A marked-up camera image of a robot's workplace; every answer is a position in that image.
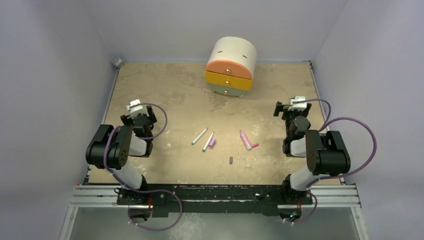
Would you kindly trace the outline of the pink marker pen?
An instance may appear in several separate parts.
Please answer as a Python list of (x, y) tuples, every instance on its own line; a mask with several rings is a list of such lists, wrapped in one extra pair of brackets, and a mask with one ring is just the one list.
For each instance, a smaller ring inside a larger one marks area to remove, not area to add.
[(252, 147), (252, 144), (250, 143), (247, 135), (242, 130), (240, 130), (239, 131), (239, 136), (240, 136), (240, 139), (241, 139), (243, 145), (245, 146), (245, 148), (248, 151), (250, 151), (253, 147)]

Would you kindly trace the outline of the white pen green tip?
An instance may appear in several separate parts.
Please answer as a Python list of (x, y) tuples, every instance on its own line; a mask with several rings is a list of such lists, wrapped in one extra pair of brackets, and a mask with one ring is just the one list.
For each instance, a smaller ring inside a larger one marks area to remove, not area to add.
[(195, 145), (202, 137), (203, 135), (207, 132), (208, 127), (205, 128), (198, 136), (195, 137), (195, 139), (191, 142), (191, 145)]

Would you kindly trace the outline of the purple pen cap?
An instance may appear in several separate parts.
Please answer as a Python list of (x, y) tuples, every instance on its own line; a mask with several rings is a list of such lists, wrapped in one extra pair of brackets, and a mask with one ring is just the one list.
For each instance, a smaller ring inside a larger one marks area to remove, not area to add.
[(216, 139), (215, 138), (212, 138), (211, 141), (209, 142), (208, 146), (210, 148), (213, 148), (215, 144), (216, 144)]

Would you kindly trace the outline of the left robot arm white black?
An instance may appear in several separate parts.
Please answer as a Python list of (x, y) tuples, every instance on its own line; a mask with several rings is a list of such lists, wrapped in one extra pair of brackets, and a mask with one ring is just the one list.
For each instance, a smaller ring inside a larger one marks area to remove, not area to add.
[(145, 177), (129, 163), (129, 157), (148, 158), (153, 150), (155, 113), (150, 105), (127, 107), (129, 114), (120, 117), (123, 125), (101, 124), (89, 143), (85, 159), (90, 165), (104, 169), (129, 189), (129, 197), (138, 205), (149, 199)]

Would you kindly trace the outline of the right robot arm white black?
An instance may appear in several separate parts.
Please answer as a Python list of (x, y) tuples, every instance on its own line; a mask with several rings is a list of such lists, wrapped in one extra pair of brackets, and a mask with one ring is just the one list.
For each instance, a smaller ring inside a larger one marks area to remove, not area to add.
[(289, 174), (281, 189), (280, 196), (288, 204), (300, 198), (301, 192), (308, 190), (313, 181), (325, 177), (337, 177), (346, 174), (351, 167), (351, 159), (343, 138), (338, 131), (320, 133), (311, 129), (307, 119), (311, 103), (277, 102), (273, 115), (282, 113), (285, 121), (286, 137), (283, 140), (282, 152), (287, 157), (306, 158), (306, 165), (293, 174)]

